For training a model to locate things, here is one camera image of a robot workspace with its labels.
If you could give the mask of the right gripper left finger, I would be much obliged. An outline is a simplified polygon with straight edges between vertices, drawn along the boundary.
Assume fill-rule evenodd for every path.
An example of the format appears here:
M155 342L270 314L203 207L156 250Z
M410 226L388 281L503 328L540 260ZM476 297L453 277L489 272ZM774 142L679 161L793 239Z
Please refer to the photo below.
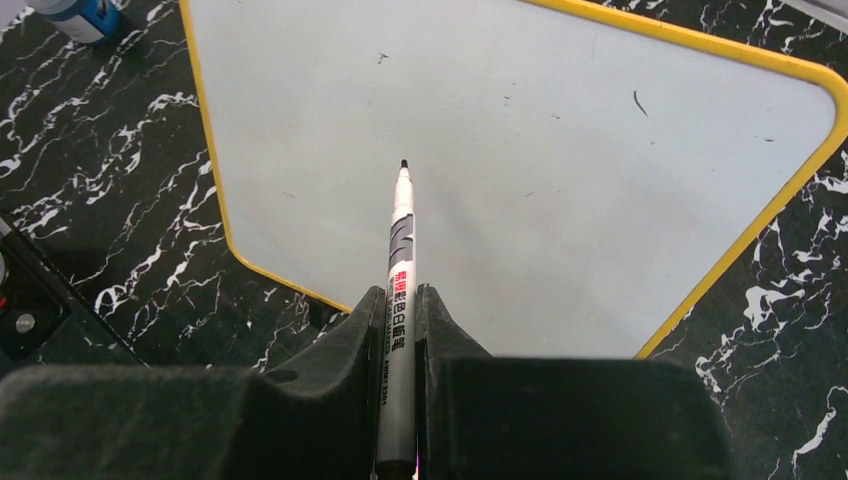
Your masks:
M366 479L375 456L371 287L322 340L251 368L42 366L1 384L5 479Z

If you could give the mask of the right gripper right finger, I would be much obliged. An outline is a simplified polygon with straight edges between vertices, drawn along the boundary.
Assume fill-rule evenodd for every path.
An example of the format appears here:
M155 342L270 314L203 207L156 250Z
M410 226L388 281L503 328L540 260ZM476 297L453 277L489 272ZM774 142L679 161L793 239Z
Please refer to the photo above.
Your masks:
M726 429L699 377L651 360L487 352L438 291L417 291L423 479L732 479Z

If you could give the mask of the white whiteboard marker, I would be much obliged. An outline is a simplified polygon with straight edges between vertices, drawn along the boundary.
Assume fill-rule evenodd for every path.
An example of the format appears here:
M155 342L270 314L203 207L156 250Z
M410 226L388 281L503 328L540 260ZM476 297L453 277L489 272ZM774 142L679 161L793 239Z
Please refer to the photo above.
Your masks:
M416 244L414 189L408 161L395 183L388 249L383 368L375 474L411 479L416 472Z

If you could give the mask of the yellow framed whiteboard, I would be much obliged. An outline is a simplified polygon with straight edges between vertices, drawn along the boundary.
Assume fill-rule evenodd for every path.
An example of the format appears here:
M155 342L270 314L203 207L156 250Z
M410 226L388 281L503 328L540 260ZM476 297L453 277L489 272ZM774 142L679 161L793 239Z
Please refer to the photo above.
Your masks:
M489 352L644 356L842 144L809 61L585 1L184 1L228 246L339 309L418 279Z

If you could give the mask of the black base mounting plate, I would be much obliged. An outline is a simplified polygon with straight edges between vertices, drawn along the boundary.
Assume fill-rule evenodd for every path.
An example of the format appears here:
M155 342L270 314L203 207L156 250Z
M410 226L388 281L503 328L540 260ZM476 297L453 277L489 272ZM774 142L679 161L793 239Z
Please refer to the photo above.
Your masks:
M2 215L1 375L35 365L142 363Z

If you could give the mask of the blue white tape roll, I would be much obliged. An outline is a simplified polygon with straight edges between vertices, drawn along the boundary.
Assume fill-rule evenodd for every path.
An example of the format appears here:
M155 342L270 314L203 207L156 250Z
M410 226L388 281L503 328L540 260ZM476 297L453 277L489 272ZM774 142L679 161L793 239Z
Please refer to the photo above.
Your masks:
M87 46L110 40L122 19L109 0L27 0L26 4L58 31Z

